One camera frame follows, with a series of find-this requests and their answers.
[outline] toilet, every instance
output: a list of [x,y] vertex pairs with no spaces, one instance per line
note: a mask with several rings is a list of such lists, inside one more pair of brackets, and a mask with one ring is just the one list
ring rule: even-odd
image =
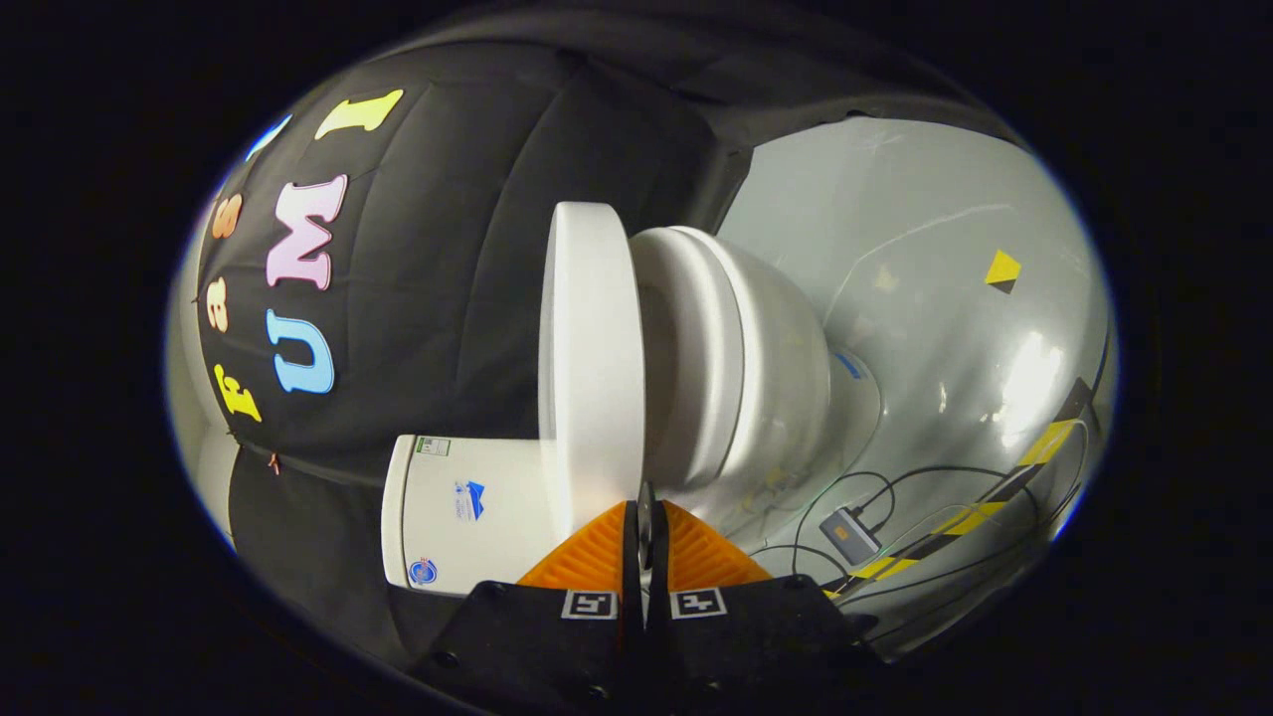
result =
[[400,436],[381,512],[386,578],[448,595],[517,581],[643,480],[729,536],[766,505],[806,499],[796,488],[812,474],[839,474],[878,412],[869,373],[827,347],[773,266],[694,228],[629,240],[608,205],[558,204],[540,437]]
[[661,498],[729,529],[834,447],[833,396],[852,375],[775,268],[687,227],[643,231],[629,246],[645,349],[643,474]]

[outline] yellow letter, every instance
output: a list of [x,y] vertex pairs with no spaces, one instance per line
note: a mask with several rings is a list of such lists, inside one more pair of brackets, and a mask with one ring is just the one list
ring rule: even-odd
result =
[[261,414],[256,410],[256,401],[252,400],[252,394],[246,390],[239,390],[238,381],[225,375],[225,368],[218,363],[213,366],[213,372],[216,373],[216,385],[222,389],[222,400],[225,401],[225,409],[234,413],[243,413],[251,415],[257,423],[261,422]]
[[367,131],[373,131],[376,127],[381,126],[384,117],[390,115],[397,101],[402,98],[402,90],[395,89],[384,97],[377,97],[376,99],[367,99],[365,102],[358,102],[354,104],[345,99],[336,108],[332,110],[327,118],[322,121],[318,126],[318,131],[314,132],[314,141],[322,139],[328,131],[345,127],[363,127]]

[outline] yellow-black tape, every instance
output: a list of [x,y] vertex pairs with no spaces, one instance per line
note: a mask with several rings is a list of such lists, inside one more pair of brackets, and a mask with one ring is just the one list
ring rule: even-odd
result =
[[1017,466],[1025,468],[1025,470],[1008,478],[985,502],[974,506],[975,508],[965,507],[959,515],[942,522],[929,535],[911,543],[895,555],[881,557],[866,567],[850,572],[848,581],[843,578],[835,580],[831,584],[822,585],[822,589],[835,596],[844,596],[850,591],[866,586],[868,582],[889,578],[917,564],[920,559],[953,543],[961,535],[966,535],[979,527],[988,517],[1003,510],[1008,501],[1025,489],[1030,480],[1043,470],[1043,466],[1057,455],[1057,451],[1060,450],[1060,446],[1066,443],[1073,432],[1074,423],[1078,422],[1078,417],[1083,406],[1091,400],[1091,395],[1092,391],[1087,387],[1083,378],[1074,378],[1074,385],[1057,412],[1057,417],[1048,424],[1043,434],[1039,436],[1039,440],[1026,450],[1020,462],[1017,462]]

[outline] pink letter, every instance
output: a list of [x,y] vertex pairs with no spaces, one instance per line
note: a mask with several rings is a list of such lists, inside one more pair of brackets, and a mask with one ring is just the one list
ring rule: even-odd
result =
[[279,279],[304,279],[313,282],[318,290],[327,290],[327,284],[331,283],[331,256],[326,251],[320,251],[313,259],[302,256],[331,241],[331,232],[309,220],[309,217],[321,217],[328,223],[335,219],[348,185],[349,177],[345,175],[327,183],[284,185],[279,203],[274,206],[274,215],[292,233],[265,257],[265,283],[274,285]]

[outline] toilet bowl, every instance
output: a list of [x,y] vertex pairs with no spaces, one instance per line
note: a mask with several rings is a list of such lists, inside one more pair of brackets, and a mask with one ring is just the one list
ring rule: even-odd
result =
[[798,480],[827,443],[833,368],[805,294],[687,227],[629,242],[645,352],[643,475],[715,526]]

